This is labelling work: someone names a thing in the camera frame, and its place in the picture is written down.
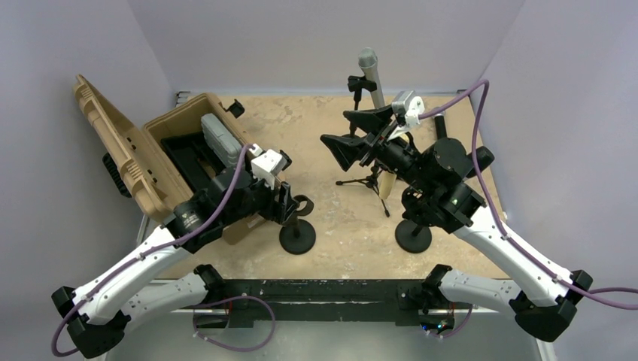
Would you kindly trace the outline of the black round-base mic stand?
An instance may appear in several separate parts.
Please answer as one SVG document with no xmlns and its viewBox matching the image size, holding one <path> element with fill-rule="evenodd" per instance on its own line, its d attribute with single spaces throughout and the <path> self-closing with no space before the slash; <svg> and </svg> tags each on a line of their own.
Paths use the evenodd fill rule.
<svg viewBox="0 0 638 361">
<path fill-rule="evenodd" d="M 278 239 L 286 252 L 301 255 L 309 252 L 316 242 L 313 225 L 302 218 L 314 210 L 314 202 L 304 195 L 294 196 L 293 199 L 298 203 L 305 203 L 305 206 L 301 210 L 295 210 L 291 222 L 281 227 Z"/>
</svg>

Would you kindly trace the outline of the black shock-mount round stand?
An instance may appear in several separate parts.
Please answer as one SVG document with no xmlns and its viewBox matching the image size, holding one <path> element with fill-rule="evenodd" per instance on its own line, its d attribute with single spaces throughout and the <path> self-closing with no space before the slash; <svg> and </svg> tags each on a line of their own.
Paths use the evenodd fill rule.
<svg viewBox="0 0 638 361">
<path fill-rule="evenodd" d="M 410 205 L 406 205 L 408 196 L 413 196 L 415 190 L 412 187 L 406 188 L 401 197 L 402 220 L 396 225 L 394 238 L 396 243 L 408 253 L 423 253 L 430 248 L 433 236 L 429 227 L 416 223 L 411 215 Z"/>
</svg>

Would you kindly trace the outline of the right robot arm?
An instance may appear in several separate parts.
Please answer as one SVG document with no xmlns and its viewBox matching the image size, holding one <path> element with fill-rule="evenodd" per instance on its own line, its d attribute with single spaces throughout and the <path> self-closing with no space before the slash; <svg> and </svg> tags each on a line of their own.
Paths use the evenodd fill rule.
<svg viewBox="0 0 638 361">
<path fill-rule="evenodd" d="M 454 303 L 478 305 L 514 318 L 529 335 L 555 341 L 571 324 L 591 276 L 572 272 L 540 254 L 504 226 L 484 193 L 467 180 L 493 161 L 482 149 L 466 152 L 460 141 L 442 138 L 419 150 L 404 134 L 418 126 L 426 112 L 422 102 L 406 108 L 345 111 L 345 118 L 364 131 L 349 138 L 322 135 L 339 166 L 377 162 L 407 185 L 403 218 L 416 226 L 438 227 L 479 250 L 503 270 L 506 280 L 470 276 L 448 265 L 436 266 L 418 297 L 425 308 Z"/>
</svg>

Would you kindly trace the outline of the black mesh-head microphone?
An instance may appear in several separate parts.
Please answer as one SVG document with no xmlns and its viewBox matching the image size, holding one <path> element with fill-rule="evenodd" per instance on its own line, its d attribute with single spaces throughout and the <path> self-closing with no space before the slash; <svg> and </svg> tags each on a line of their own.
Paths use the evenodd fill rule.
<svg viewBox="0 0 638 361">
<path fill-rule="evenodd" d="M 448 137 L 447 127 L 445 123 L 445 115 L 443 113 L 436 114 L 433 117 L 436 138 L 443 139 Z"/>
</svg>

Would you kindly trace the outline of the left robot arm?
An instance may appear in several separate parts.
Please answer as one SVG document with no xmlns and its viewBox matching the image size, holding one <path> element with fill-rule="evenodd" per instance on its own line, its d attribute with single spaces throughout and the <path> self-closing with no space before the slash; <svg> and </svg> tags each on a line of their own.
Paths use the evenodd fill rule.
<svg viewBox="0 0 638 361">
<path fill-rule="evenodd" d="M 207 187 L 175 207 L 134 251 L 105 273 L 80 287 L 60 287 L 52 301 L 61 322 L 50 349 L 66 333 L 74 352 L 92 359 L 109 352 L 146 322 L 190 306 L 213 308 L 227 302 L 224 281 L 209 264 L 164 286 L 150 286 L 159 274 L 220 239 L 226 228 L 253 215 L 281 226 L 280 237 L 301 235 L 305 216 L 314 204 L 307 196 L 293 196 L 288 183 L 275 185 L 270 173 L 256 166 L 228 168 Z"/>
</svg>

